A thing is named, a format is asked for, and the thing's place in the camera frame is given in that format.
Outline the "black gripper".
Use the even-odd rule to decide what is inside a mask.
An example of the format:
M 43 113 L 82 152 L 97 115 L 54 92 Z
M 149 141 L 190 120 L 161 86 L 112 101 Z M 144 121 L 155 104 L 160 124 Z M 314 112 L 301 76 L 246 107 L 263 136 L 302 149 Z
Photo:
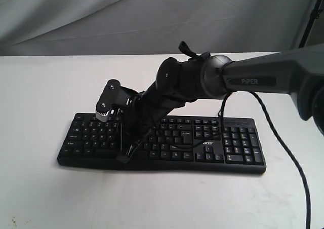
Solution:
M 116 159 L 121 163 L 129 162 L 154 125 L 172 110 L 194 101 L 177 95 L 163 95 L 155 84 L 145 92 L 137 93 L 131 106 L 125 109 L 122 124 L 119 125 L 119 153 Z

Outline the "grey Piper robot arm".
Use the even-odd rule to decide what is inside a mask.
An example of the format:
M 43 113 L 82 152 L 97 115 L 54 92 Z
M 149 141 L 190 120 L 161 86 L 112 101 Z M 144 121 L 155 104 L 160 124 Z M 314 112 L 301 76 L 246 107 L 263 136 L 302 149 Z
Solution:
M 185 62 L 166 59 L 154 83 L 133 93 L 122 119 L 123 148 L 118 159 L 127 163 L 150 128 L 176 108 L 199 99 L 225 101 L 242 91 L 288 94 L 303 120 L 313 118 L 323 130 L 323 45 L 314 45 L 241 61 L 209 53 L 196 55 L 185 43 Z

